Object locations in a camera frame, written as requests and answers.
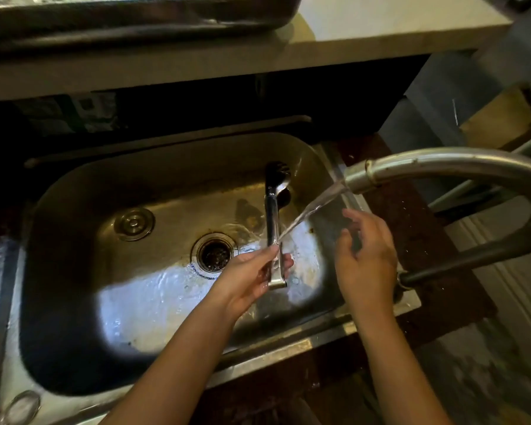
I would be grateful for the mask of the round metal sink hole cover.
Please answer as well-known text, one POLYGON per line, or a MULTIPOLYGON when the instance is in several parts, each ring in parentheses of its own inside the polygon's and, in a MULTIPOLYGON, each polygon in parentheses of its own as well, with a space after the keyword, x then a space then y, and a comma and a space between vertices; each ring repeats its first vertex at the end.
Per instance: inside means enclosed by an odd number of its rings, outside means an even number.
POLYGON ((32 390, 19 393, 0 413, 0 425, 30 425, 41 408, 41 396, 32 390))

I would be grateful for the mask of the person's right forearm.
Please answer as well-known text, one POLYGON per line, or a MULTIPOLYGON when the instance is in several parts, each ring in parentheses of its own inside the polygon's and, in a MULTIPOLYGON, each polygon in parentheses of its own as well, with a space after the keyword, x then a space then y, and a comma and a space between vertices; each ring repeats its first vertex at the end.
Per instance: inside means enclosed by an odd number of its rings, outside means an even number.
POLYGON ((388 309, 350 306, 385 425, 453 425, 388 309))

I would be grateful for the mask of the curved metal faucet spout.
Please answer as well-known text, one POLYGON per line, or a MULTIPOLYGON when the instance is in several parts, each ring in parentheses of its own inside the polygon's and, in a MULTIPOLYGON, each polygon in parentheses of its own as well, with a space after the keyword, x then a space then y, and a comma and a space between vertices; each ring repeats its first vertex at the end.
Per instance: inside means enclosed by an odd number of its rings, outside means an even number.
POLYGON ((344 183, 362 194, 398 179, 452 176, 502 186, 531 201, 531 158, 469 147, 426 148, 369 158, 343 172, 344 183))

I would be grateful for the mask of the round metal sink stopper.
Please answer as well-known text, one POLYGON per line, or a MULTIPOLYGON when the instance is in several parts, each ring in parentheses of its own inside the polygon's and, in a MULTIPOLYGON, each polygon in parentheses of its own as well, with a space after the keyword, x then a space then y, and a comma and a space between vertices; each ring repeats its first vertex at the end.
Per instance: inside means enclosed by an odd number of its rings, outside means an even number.
POLYGON ((139 241, 151 234, 156 224, 154 214, 143 207, 130 208, 115 216, 113 228, 120 241, 139 241))

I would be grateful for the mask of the sink drain strainer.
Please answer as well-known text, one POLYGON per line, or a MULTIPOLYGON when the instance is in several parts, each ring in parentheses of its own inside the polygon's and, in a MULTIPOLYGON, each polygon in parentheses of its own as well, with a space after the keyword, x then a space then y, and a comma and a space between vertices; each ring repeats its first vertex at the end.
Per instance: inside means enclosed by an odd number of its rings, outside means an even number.
POLYGON ((231 236, 211 232, 200 237, 192 246, 190 267, 198 276, 216 280, 238 253, 238 245, 231 236))

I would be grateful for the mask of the person's left hand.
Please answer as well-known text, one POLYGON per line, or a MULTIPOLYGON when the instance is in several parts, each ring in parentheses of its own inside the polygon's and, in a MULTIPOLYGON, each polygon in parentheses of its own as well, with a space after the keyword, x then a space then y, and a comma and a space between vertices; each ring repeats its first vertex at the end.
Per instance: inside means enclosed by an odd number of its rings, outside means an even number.
MULTIPOLYGON (((284 275, 288 275, 294 265, 290 254, 283 254, 283 263, 284 275)), ((245 268, 241 263, 241 254, 239 254, 226 265, 213 283, 207 297, 224 308, 229 320, 237 321, 257 299, 269 290, 268 271, 269 265, 259 272, 245 268)))

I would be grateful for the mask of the stainless steel sink basin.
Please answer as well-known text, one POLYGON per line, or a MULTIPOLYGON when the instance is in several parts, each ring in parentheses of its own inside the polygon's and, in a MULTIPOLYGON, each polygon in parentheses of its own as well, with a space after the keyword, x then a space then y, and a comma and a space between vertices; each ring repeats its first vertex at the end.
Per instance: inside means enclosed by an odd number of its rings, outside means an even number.
POLYGON ((215 281, 190 267, 200 237, 231 236, 238 254, 266 245, 267 163, 290 169, 283 229, 345 170, 336 146, 282 133, 101 155, 29 200, 0 237, 0 413, 35 391, 30 425, 98 423, 126 395, 215 281), (136 207, 155 227, 120 241, 115 216, 136 207))

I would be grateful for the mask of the person's left forearm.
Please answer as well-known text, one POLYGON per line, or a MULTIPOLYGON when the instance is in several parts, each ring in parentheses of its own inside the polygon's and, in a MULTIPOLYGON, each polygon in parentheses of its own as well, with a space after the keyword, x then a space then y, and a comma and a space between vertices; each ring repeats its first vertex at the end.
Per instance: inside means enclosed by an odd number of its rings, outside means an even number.
POLYGON ((247 308, 241 297, 209 293, 99 425, 188 425, 247 308))

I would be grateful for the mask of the person's right hand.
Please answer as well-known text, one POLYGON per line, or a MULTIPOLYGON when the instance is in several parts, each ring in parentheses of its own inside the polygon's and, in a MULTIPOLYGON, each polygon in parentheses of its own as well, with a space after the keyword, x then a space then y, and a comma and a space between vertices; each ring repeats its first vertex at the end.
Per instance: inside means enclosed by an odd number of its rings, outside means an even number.
POLYGON ((358 325, 394 317, 397 252, 387 223, 379 216, 346 208, 350 220, 352 251, 358 262, 357 275, 337 279, 340 292, 358 325))

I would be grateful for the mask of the metal baking tray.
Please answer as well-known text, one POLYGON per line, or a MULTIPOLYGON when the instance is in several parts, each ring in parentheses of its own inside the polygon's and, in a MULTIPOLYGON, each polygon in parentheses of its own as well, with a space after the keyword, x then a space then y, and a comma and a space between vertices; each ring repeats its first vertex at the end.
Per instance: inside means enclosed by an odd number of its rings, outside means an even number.
POLYGON ((0 56, 269 32, 302 0, 0 0, 0 56))

